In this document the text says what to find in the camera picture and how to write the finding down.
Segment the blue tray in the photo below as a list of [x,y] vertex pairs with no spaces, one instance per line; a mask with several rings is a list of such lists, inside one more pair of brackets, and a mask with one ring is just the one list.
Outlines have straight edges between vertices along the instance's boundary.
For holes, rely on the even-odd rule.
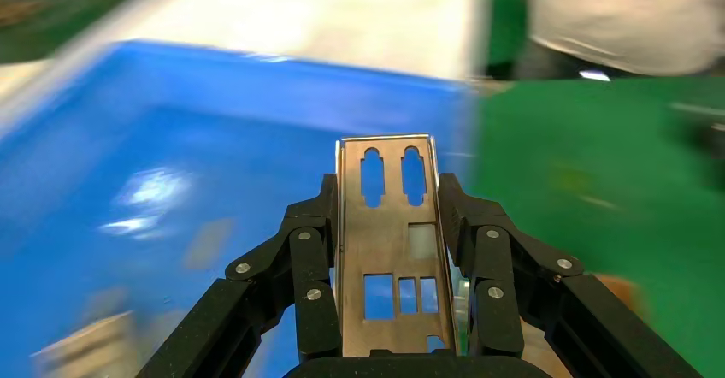
[[[227,263],[276,232],[289,203],[317,194],[342,136],[431,133],[441,171],[461,173],[467,96],[405,74],[114,46],[0,139],[2,375],[32,376],[30,354],[124,310],[139,331],[173,314],[159,345]],[[209,223],[225,240],[194,253]],[[121,298],[94,304],[108,291]],[[293,317],[265,336],[256,375],[297,364]]]

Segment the stainless steel plate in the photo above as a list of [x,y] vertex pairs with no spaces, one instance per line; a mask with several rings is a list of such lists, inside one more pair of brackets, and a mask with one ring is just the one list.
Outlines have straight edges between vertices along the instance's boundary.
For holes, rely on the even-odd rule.
[[[417,149],[423,166],[425,194],[414,206],[404,194],[403,157]],[[361,164],[369,149],[383,162],[384,194],[375,208],[366,205]],[[335,275],[342,326],[343,356],[366,357],[370,350],[428,352],[429,337],[457,351],[452,318],[451,281],[439,225],[437,167],[433,140],[427,135],[343,139],[338,147],[339,248]],[[389,275],[389,319],[366,319],[365,276]],[[415,304],[401,309],[401,279],[415,283]],[[423,306],[421,285],[432,285],[437,311]]]

